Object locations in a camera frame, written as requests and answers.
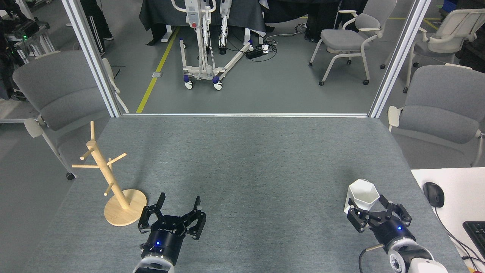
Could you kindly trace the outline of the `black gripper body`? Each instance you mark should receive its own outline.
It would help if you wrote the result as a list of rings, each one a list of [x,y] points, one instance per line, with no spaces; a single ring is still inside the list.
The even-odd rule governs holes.
[[[377,241],[383,244],[385,251],[389,250],[390,246],[397,240],[409,238],[415,240],[414,235],[407,229],[407,227],[397,218],[389,219],[381,223],[375,220],[369,220],[370,230],[374,233]]]
[[[142,258],[158,255],[176,265],[186,226],[182,217],[166,215],[151,225],[146,243],[142,244]]]

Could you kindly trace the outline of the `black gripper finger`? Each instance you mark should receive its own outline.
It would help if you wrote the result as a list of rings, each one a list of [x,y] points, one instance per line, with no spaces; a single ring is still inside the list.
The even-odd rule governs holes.
[[[201,197],[197,196],[194,207],[191,212],[182,216],[182,223],[186,228],[186,235],[191,236],[194,240],[199,240],[206,223],[207,216],[201,211]]]
[[[379,196],[379,202],[386,209],[384,214],[386,220],[389,220],[393,215],[393,212],[395,212],[403,224],[411,223],[412,218],[402,204],[394,204],[389,202],[384,195]]]
[[[141,212],[141,216],[138,222],[138,229],[141,234],[147,233],[151,229],[149,224],[149,218],[152,214],[155,214],[158,220],[164,221],[164,216],[161,212],[161,208],[165,201],[165,193],[161,193],[156,204],[150,206],[144,206]]]
[[[379,216],[368,210],[360,209],[356,206],[350,206],[347,212],[347,219],[352,223],[357,232],[364,232],[369,220],[379,221]]]

